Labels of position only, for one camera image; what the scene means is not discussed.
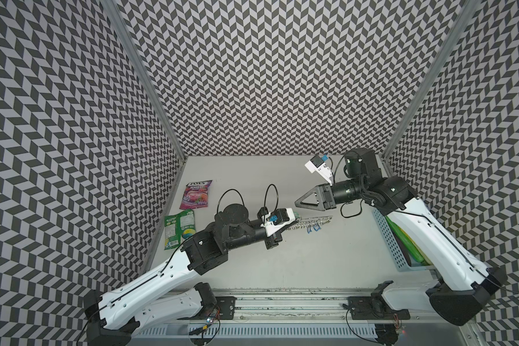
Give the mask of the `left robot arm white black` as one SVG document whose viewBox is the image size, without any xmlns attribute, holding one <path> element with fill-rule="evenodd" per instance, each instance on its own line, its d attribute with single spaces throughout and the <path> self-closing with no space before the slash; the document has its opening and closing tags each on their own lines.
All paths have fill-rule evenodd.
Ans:
<svg viewBox="0 0 519 346">
<path fill-rule="evenodd" d="M 258 242 L 267 249 L 278 246 L 282 233 L 297 223 L 292 208 L 273 212 L 261 208 L 252 221 L 242 204 L 225 207 L 167 261 L 110 292 L 90 291 L 84 297 L 86 325 L 80 335 L 89 345 L 127 345 L 140 331 L 157 324 L 214 319 L 218 303 L 208 283 L 197 283 L 175 296 L 170 291 L 227 262 L 232 249 Z"/>
</svg>

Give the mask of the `purple candy bag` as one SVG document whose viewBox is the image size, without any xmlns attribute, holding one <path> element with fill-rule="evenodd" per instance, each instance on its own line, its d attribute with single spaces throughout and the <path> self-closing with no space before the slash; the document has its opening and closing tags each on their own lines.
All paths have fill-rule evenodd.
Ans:
<svg viewBox="0 0 519 346">
<path fill-rule="evenodd" d="M 211 180 L 188 183 L 180 203 L 181 210 L 206 208 Z"/>
</svg>

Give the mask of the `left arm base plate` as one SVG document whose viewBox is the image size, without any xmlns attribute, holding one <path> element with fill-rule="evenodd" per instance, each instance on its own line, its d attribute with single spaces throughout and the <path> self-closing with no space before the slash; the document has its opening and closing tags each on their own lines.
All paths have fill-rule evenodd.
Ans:
<svg viewBox="0 0 519 346">
<path fill-rule="evenodd" d="M 207 317 L 218 317 L 220 320 L 233 320 L 236 296 L 217 296 L 215 303 L 207 303 L 192 317 L 183 317 L 181 320 L 200 320 Z"/>
</svg>

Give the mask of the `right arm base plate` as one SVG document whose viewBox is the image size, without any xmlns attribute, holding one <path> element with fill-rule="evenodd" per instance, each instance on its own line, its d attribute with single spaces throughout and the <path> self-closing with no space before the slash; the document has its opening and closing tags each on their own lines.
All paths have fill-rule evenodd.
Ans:
<svg viewBox="0 0 519 346">
<path fill-rule="evenodd" d="M 393 310 L 381 298 L 372 296 L 350 296 L 347 305 L 354 320 L 409 320 L 411 315 L 407 309 Z"/>
</svg>

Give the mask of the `green candy bag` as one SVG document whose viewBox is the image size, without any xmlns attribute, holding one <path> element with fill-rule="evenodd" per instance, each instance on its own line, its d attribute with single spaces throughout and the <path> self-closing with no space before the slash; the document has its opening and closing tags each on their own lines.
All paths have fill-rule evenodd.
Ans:
<svg viewBox="0 0 519 346">
<path fill-rule="evenodd" d="M 184 210 L 176 215 L 164 217 L 164 249 L 176 249 L 196 233 L 193 210 Z"/>
</svg>

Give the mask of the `aluminium frame rail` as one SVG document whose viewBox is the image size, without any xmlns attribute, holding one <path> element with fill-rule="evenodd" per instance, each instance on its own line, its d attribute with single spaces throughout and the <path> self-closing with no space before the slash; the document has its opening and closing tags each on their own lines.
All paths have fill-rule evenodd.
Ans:
<svg viewBox="0 0 519 346">
<path fill-rule="evenodd" d="M 148 327 L 134 345 L 485 345 L 478 326 L 457 327 L 432 312 L 409 310 L 409 320 L 354 320 L 350 296 L 366 291 L 233 290 L 233 320 L 179 320 Z"/>
</svg>

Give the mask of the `light blue plastic basket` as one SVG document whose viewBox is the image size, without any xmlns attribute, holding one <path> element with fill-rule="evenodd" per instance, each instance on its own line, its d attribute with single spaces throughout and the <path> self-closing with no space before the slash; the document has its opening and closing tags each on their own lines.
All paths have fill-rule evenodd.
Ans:
<svg viewBox="0 0 519 346">
<path fill-rule="evenodd" d="M 428 256 L 424 254 L 425 259 L 430 263 L 428 266 L 420 265 L 415 262 L 406 251 L 404 245 L 397 239 L 394 235 L 393 231 L 390 229 L 385 217 L 378 210 L 372 210 L 375 221 L 379 227 L 383 240 L 386 243 L 386 246 L 390 252 L 390 255 L 396 265 L 396 269 L 399 272 L 409 272 L 409 271 L 420 271 L 420 270 L 434 270 L 435 267 L 432 265 L 432 262 L 429 261 Z"/>
</svg>

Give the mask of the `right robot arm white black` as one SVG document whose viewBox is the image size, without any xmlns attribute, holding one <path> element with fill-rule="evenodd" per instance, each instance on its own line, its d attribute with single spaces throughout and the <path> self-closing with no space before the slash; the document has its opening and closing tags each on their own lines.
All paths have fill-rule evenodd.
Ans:
<svg viewBox="0 0 519 346">
<path fill-rule="evenodd" d="M 405 179 L 384 177 L 374 150 L 351 149 L 341 160 L 346 179 L 339 182 L 326 164 L 327 157 L 316 155 L 307 161 L 307 170 L 325 182 L 296 200 L 296 207 L 326 211 L 362 200 L 405 231 L 439 275 L 425 283 L 386 281 L 372 292 L 372 299 L 395 311 L 435 312 L 456 326 L 476 317 L 506 284 L 505 268 L 491 268 L 465 249 Z"/>
</svg>

